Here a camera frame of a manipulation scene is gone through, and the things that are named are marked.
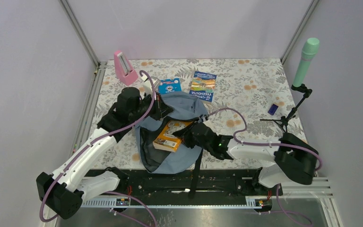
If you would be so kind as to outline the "blue round package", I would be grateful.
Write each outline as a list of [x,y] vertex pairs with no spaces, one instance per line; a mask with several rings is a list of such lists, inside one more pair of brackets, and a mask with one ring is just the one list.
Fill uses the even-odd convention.
[[160,80],[160,84],[158,86],[158,92],[161,95],[181,91],[181,89],[182,88],[179,78]]

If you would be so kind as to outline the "blue student backpack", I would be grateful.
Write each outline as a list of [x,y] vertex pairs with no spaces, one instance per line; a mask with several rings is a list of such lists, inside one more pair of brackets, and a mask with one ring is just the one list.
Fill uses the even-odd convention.
[[152,174],[173,175],[187,170],[202,157],[202,148],[189,148],[180,144],[175,151],[156,149],[154,140],[169,122],[191,122],[208,114],[202,101],[189,93],[176,91],[161,95],[163,102],[173,111],[161,120],[147,117],[135,126],[135,136],[140,159]]

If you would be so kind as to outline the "orange book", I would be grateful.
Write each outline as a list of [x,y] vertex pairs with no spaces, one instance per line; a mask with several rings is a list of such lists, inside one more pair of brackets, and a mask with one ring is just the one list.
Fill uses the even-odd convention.
[[168,152],[176,152],[182,140],[174,136],[173,133],[186,128],[190,124],[192,122],[169,121],[153,141],[154,148]]

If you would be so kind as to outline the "blue treehouse book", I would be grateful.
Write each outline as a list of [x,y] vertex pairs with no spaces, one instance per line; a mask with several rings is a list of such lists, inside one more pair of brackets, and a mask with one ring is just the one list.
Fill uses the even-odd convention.
[[212,104],[217,75],[195,71],[189,94],[198,97],[202,102]]

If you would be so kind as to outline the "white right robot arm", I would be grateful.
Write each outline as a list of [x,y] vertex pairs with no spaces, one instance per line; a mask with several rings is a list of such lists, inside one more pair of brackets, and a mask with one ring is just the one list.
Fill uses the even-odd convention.
[[205,122],[195,122],[173,135],[181,139],[185,146],[201,147],[220,160],[257,159],[271,162],[271,166],[261,167],[253,177],[252,188],[259,195],[284,182],[310,185],[314,172],[321,166],[318,151],[288,132],[278,143],[265,140],[245,142],[237,141],[233,136],[218,135]]

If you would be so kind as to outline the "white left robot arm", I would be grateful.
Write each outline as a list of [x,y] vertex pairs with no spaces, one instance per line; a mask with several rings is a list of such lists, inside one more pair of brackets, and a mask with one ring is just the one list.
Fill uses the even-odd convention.
[[86,142],[51,174],[41,172],[38,175],[36,185],[42,202],[41,221],[50,222],[57,217],[69,219],[84,201],[107,191],[116,194],[126,192],[127,180],[112,171],[105,171],[85,182],[82,179],[100,156],[117,144],[133,126],[147,117],[160,120],[173,111],[159,93],[141,96],[134,87],[124,88]]

